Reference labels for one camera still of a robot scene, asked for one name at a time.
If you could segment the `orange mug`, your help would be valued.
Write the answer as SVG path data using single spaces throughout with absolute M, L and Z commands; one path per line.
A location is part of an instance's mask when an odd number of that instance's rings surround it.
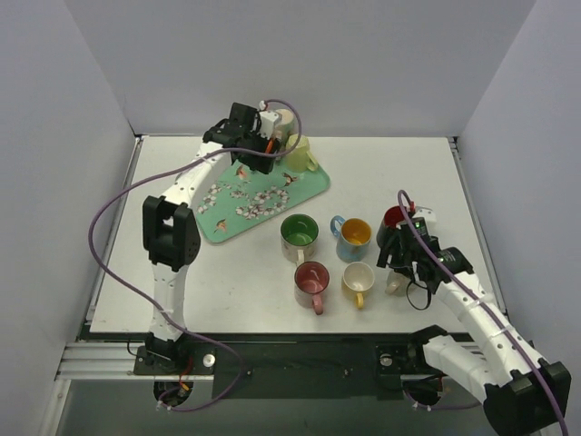
M 266 146 L 266 149 L 265 149 L 264 152 L 266 154 L 275 154 L 278 151 L 279 145 L 280 145 L 279 144 L 279 140 L 277 138 L 275 138 L 275 137 L 272 137 L 268 141 L 267 146 Z

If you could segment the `beige cartoon mug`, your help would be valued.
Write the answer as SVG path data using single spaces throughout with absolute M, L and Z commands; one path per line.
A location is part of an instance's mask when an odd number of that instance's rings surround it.
M 387 276 L 385 293 L 387 295 L 403 295 L 406 291 L 415 291 L 418 289 L 416 284 L 400 272 L 390 270 Z

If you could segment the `black mug red inside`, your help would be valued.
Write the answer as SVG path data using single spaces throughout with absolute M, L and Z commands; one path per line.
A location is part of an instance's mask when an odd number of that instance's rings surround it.
M 390 207 L 384 213 L 376 235 L 376 242 L 379 248 L 388 240 L 391 233 L 397 228 L 397 224 L 404 221 L 404 213 L 399 206 Z

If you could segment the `small yellow mug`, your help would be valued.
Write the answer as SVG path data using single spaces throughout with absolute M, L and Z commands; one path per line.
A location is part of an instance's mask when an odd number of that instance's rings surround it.
M 372 268 L 363 262 L 354 262 L 346 266 L 341 276 L 343 295 L 354 303 L 358 310 L 365 307 L 365 298 L 375 283 Z

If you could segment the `blue butterfly mug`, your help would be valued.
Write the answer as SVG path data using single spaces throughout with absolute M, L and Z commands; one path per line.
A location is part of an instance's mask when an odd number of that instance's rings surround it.
M 336 215 L 330 220 L 330 230 L 337 239 L 336 254 L 345 263 L 361 262 L 369 251 L 372 231 L 360 218 L 348 220 Z

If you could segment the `pink mug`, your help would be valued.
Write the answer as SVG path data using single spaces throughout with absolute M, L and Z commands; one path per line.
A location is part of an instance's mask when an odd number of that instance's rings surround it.
M 296 302 L 316 315 L 324 312 L 323 300 L 330 284 L 327 268 L 319 262 L 308 261 L 299 265 L 293 276 Z

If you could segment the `cream mug green inside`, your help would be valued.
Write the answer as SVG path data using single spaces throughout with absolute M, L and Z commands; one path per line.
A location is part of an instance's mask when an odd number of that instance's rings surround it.
M 296 213 L 285 218 L 280 234 L 282 253 L 296 266 L 309 261 L 317 252 L 319 226 L 307 214 Z

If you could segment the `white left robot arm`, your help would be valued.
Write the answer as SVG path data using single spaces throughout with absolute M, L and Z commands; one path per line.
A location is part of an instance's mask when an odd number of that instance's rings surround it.
M 166 373 L 181 371 L 187 361 L 187 352 L 178 341 L 184 325 L 187 270 L 201 248 L 193 208 L 237 161 L 253 171 L 267 174 L 272 170 L 271 157 L 238 150 L 277 153 L 281 148 L 275 134 L 279 121 L 280 115 L 270 111 L 265 102 L 257 108 L 234 103 L 229 116 L 202 136 L 194 158 L 199 164 L 181 171 L 162 195 L 148 196 L 143 202 L 143 247 L 153 266 L 156 302 L 145 347 Z

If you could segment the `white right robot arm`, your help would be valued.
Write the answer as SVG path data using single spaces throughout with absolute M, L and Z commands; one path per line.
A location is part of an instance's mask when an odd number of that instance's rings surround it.
M 376 241 L 378 267 L 422 284 L 429 297 L 452 311 L 479 349 L 473 354 L 443 328 L 429 326 L 414 332 L 405 350 L 411 369 L 431 367 L 453 379 L 482 404 L 499 435 L 528 435 L 565 424 L 570 372 L 523 339 L 460 250 L 440 248 L 422 217 L 381 225 Z

